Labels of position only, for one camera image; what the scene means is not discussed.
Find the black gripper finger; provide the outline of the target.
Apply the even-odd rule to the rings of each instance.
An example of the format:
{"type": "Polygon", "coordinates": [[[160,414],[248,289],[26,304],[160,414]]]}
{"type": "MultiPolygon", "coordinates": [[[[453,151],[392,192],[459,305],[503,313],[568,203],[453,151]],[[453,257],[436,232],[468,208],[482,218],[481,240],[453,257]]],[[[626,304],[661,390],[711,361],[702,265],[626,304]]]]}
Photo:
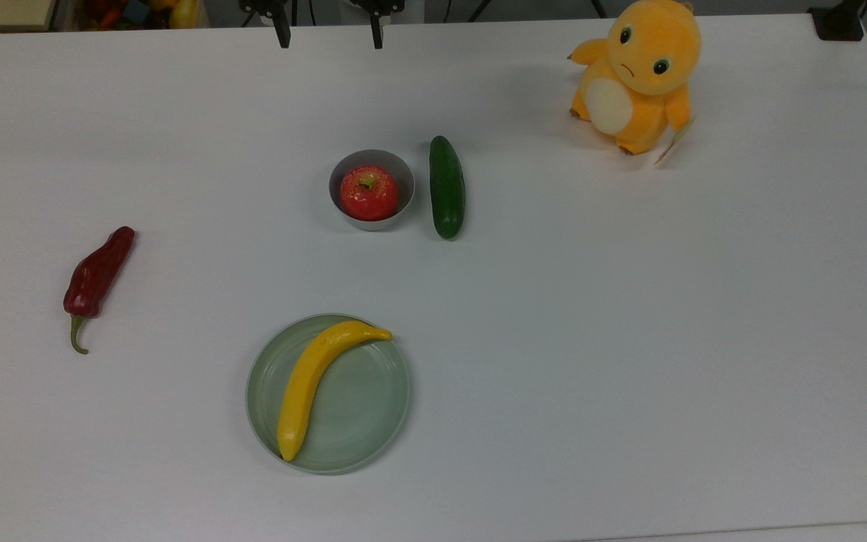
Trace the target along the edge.
{"type": "Polygon", "coordinates": [[[368,15],[374,48],[381,50],[383,48],[383,28],[392,21],[393,14],[402,13],[406,1],[352,0],[350,3],[368,15]]]}
{"type": "Polygon", "coordinates": [[[248,27],[252,20],[259,20],[275,30],[279,46],[289,48],[291,44],[291,20],[287,17],[285,6],[288,1],[241,1],[240,10],[245,14],[242,28],[248,27]]]}

